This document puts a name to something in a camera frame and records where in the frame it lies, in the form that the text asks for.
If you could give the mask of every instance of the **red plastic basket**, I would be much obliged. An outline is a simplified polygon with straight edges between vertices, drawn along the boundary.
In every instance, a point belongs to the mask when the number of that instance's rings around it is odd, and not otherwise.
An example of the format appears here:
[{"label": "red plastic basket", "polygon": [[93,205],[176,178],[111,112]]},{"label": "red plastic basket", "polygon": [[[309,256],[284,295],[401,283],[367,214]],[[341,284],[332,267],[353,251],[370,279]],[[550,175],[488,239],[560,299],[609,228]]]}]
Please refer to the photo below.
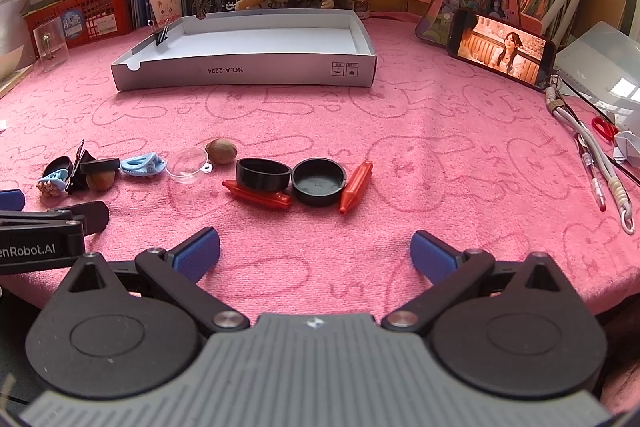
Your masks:
[{"label": "red plastic basket", "polygon": [[33,30],[56,17],[62,18],[66,45],[75,48],[133,31],[129,0],[60,0],[24,16],[33,49]]}]

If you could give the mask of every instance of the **cardboard box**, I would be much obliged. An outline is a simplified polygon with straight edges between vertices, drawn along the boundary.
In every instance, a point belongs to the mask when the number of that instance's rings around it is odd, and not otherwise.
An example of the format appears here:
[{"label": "cardboard box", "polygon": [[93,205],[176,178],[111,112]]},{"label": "cardboard box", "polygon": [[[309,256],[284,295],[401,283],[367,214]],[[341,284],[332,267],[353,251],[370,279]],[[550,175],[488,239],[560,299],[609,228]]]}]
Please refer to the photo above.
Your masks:
[{"label": "cardboard box", "polygon": [[118,90],[217,84],[370,87],[376,52],[351,10],[271,9],[183,17],[111,65]]}]

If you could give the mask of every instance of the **paper cup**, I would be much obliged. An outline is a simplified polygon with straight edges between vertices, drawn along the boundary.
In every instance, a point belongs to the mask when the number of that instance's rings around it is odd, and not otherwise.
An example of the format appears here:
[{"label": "paper cup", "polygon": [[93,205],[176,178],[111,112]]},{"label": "paper cup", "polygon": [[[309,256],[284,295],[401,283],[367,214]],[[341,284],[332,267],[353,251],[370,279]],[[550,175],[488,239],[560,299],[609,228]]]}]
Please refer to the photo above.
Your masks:
[{"label": "paper cup", "polygon": [[182,17],[181,0],[149,0],[156,24]]}]

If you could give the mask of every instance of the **blue gripper pad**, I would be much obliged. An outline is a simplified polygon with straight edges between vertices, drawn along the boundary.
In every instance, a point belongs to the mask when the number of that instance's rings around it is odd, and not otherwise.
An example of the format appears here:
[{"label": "blue gripper pad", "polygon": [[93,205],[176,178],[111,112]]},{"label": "blue gripper pad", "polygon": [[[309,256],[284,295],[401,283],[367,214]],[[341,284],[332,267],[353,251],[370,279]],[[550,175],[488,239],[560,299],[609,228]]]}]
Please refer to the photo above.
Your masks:
[{"label": "blue gripper pad", "polygon": [[212,227],[205,227],[166,253],[171,266],[191,282],[196,283],[220,259],[220,236]]},{"label": "blue gripper pad", "polygon": [[20,212],[24,208],[24,194],[18,188],[0,190],[0,210]]},{"label": "blue gripper pad", "polygon": [[458,269],[466,259],[464,253],[450,247],[425,230],[414,232],[409,251],[415,269],[433,284],[439,283]]}]

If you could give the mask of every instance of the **pink tablecloth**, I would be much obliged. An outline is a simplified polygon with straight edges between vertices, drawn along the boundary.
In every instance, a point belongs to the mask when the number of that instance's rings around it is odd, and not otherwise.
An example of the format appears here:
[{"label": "pink tablecloth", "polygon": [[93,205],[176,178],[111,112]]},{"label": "pink tablecloth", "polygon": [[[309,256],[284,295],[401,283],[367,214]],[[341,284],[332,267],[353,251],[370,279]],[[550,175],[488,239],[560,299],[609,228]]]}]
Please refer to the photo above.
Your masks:
[{"label": "pink tablecloth", "polygon": [[[613,205],[597,210],[571,135],[548,115],[542,94],[419,42],[414,23],[379,18],[366,27],[379,53],[371,89],[118,93],[110,64],[143,32],[72,50],[66,65],[31,74],[0,100],[8,125],[0,135],[0,188],[20,187],[28,210],[104,200],[111,222],[86,246],[110,260],[215,227],[222,257],[201,285],[252,319],[265,311],[382,317],[427,285],[408,255],[417,229],[499,259],[546,250],[593,312],[640,291],[640,233],[625,235]],[[236,201],[220,185],[234,177],[233,167],[197,185],[121,177],[104,194],[57,201],[41,201],[34,188],[44,165],[73,155],[81,139],[98,158],[126,158],[166,157],[216,137],[233,140],[240,157],[290,166],[325,156],[351,172],[368,158],[372,186],[346,217],[336,208],[273,212]],[[631,194],[640,208],[638,192]],[[64,273],[0,283],[42,305]]]}]

